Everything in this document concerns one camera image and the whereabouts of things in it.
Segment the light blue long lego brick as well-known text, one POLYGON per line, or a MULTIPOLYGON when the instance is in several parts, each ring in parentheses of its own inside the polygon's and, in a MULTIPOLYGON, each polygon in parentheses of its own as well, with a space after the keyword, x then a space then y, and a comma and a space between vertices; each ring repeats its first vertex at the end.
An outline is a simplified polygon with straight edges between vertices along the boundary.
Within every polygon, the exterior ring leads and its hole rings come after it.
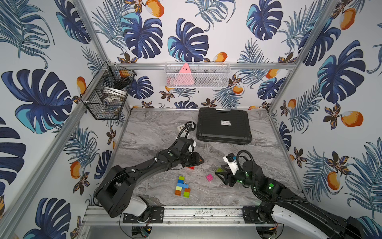
POLYGON ((178 183, 178 184, 177 184, 177 188, 188 189, 189 186, 188 186, 187 184, 178 183))

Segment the light green orange lego stack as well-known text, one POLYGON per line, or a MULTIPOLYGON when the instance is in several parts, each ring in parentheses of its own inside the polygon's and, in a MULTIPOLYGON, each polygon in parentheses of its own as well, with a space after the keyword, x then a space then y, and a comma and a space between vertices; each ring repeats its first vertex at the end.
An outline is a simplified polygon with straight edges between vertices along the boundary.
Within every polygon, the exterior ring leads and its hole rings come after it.
POLYGON ((180 186, 177 186, 176 187, 176 190, 175 190, 175 195, 178 195, 178 196, 181 196, 181 194, 182 194, 182 187, 180 187, 180 186))

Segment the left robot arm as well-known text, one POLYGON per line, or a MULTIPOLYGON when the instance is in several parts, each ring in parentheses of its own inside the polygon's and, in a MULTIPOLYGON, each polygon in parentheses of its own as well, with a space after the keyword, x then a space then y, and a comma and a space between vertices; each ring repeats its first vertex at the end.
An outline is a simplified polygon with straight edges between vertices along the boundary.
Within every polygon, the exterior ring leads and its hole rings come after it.
POLYGON ((111 218, 122 214, 130 204, 133 191, 141 181, 158 173, 169 171, 178 165, 193 167, 204 163, 195 151, 196 142, 188 138, 189 132, 196 129, 196 123, 188 121, 179 132, 175 141, 167 149, 140 164, 122 168, 112 167, 95 191, 95 198, 111 218))

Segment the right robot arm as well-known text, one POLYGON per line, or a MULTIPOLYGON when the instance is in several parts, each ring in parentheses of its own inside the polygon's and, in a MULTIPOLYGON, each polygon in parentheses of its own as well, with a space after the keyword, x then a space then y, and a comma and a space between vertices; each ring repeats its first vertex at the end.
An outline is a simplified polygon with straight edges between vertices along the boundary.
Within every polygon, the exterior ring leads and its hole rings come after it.
POLYGON ((360 221, 344 219, 320 209, 294 194, 282 183, 264 175, 252 154, 241 150, 223 158, 222 172, 216 172, 225 185, 241 184, 261 200, 258 206, 244 206, 247 224, 283 224, 314 239, 365 239, 360 221))

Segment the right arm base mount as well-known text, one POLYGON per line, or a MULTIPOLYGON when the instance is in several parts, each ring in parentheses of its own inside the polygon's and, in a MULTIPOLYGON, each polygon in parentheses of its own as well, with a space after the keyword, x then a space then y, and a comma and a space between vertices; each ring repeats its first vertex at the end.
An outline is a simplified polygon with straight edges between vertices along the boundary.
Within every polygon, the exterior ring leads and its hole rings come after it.
POLYGON ((274 204, 244 206, 242 208, 244 222, 246 224, 276 224, 272 217, 274 207, 274 204))

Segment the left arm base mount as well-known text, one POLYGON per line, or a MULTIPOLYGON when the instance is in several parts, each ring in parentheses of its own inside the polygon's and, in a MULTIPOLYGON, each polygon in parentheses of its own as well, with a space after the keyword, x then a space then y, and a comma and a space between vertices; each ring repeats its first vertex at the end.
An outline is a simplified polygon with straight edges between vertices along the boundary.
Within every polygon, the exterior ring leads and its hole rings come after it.
POLYGON ((165 208, 162 206, 149 206, 140 216, 123 213, 124 224, 162 224, 165 208))

